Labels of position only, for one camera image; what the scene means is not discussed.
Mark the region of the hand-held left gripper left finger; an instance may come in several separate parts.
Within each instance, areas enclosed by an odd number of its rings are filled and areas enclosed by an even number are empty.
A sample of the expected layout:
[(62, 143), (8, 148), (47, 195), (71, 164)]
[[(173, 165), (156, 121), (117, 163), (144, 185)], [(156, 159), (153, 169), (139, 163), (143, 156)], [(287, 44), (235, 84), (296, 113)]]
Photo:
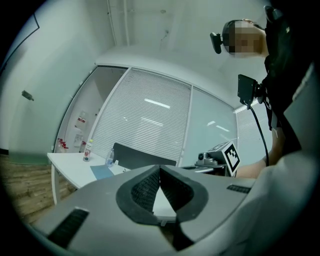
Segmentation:
[(133, 222), (157, 225), (153, 208), (160, 188), (160, 166), (149, 165), (125, 173), (128, 179), (116, 191), (116, 203)]

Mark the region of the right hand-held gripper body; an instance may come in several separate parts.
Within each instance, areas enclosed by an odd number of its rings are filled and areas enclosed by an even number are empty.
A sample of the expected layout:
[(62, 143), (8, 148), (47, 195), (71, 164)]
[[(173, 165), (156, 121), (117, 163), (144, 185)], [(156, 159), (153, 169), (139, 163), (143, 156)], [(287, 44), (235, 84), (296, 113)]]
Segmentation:
[(240, 162), (234, 143), (229, 141), (220, 143), (209, 151), (199, 153), (194, 165), (181, 168), (195, 173), (234, 178)]

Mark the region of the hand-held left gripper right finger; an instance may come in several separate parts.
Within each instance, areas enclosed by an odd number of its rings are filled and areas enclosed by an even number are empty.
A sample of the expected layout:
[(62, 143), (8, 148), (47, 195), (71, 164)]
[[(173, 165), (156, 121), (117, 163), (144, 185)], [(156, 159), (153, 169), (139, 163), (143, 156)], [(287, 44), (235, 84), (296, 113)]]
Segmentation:
[(197, 218), (209, 200), (207, 189), (196, 180), (196, 175), (196, 172), (171, 165), (159, 167), (160, 188), (176, 213), (178, 223)]

